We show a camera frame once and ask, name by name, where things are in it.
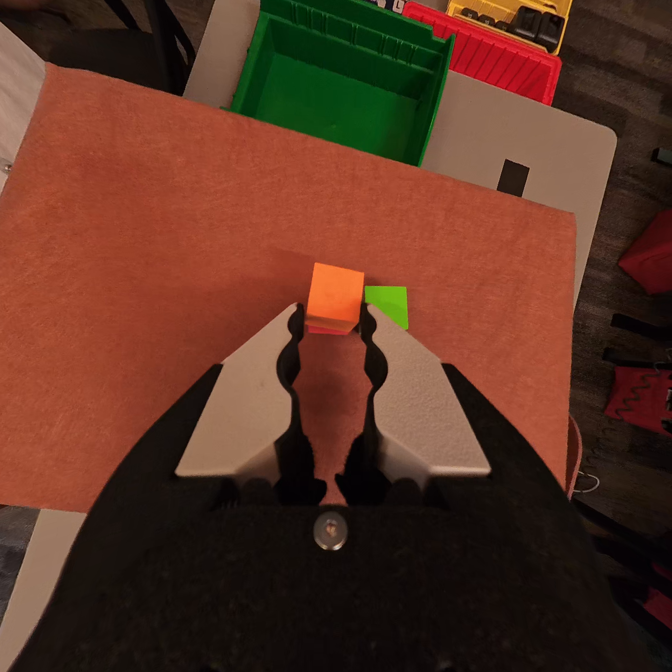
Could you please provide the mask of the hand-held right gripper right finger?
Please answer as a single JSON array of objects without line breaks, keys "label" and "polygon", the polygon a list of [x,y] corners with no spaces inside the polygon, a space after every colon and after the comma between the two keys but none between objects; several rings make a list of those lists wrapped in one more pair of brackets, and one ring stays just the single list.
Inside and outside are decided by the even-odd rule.
[{"label": "hand-held right gripper right finger", "polygon": [[380,308],[365,302],[365,462],[388,482],[420,489],[437,477],[484,478],[491,465],[441,360]]}]

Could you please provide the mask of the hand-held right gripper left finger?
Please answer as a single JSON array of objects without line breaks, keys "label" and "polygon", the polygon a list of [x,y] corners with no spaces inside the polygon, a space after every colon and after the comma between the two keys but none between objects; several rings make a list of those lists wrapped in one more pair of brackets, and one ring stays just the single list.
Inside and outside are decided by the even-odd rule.
[{"label": "hand-held right gripper left finger", "polygon": [[292,401],[278,361],[299,307],[290,304],[223,361],[176,476],[223,476],[239,486],[254,478],[280,480],[275,442],[290,427]]}]

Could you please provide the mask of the green wooden cube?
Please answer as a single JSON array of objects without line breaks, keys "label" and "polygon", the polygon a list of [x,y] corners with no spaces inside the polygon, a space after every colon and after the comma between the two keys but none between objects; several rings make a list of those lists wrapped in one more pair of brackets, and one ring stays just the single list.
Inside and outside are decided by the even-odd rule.
[{"label": "green wooden cube", "polygon": [[365,286],[365,302],[408,330],[408,296],[405,286]]}]

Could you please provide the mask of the orange wooden cube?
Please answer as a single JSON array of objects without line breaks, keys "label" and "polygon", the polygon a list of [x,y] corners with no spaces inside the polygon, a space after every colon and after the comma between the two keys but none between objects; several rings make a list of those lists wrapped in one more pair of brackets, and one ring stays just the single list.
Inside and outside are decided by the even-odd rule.
[{"label": "orange wooden cube", "polygon": [[316,262],[308,294],[306,324],[352,331],[359,321],[365,274]]}]

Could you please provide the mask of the green plastic bin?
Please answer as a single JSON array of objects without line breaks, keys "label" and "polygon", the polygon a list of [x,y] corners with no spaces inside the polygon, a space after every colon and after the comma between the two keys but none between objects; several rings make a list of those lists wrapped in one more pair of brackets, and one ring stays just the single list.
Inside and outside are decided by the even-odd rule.
[{"label": "green plastic bin", "polygon": [[261,1],[227,110],[420,167],[454,45],[366,1]]}]

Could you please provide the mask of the light grey desk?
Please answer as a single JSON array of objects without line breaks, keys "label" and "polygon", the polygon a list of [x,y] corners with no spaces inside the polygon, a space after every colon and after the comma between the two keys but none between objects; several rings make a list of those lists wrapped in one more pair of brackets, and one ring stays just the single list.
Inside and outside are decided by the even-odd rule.
[{"label": "light grey desk", "polygon": [[[186,95],[227,105],[259,1],[215,1]],[[575,298],[616,151],[605,126],[449,73],[429,142],[428,170],[495,188],[506,159],[529,168],[524,197],[576,215]],[[46,608],[87,515],[41,510],[1,624],[1,670],[8,671]]]}]

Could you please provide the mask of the rust brown felt bag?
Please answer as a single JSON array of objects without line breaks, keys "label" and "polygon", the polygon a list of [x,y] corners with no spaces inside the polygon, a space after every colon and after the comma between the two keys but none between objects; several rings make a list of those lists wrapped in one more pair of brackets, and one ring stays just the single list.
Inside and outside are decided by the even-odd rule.
[{"label": "rust brown felt bag", "polygon": [[87,512],[315,262],[408,289],[411,334],[566,481],[574,217],[46,66],[1,195],[1,504]]}]

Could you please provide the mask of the red bag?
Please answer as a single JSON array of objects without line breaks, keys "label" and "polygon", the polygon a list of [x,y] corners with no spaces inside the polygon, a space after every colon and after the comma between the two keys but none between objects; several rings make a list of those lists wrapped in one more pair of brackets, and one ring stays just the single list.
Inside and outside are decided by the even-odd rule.
[{"label": "red bag", "polygon": [[616,365],[604,414],[671,436],[671,369],[662,365]]},{"label": "red bag", "polygon": [[618,261],[647,294],[671,292],[671,210],[657,214]]}]

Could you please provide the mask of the red plastic bin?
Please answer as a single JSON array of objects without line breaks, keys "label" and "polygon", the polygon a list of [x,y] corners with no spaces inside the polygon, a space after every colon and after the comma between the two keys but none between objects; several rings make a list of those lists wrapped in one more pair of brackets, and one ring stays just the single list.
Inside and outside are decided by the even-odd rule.
[{"label": "red plastic bin", "polygon": [[544,105],[552,104],[562,67],[558,56],[494,26],[418,2],[407,2],[402,14],[432,27],[438,38],[454,36],[451,71]]}]

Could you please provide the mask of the yellow plastic bin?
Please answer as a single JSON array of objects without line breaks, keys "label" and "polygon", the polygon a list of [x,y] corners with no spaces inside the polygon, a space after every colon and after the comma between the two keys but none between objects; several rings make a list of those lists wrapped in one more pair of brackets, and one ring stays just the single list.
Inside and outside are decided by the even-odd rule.
[{"label": "yellow plastic bin", "polygon": [[572,1],[449,1],[446,15],[559,55]]}]

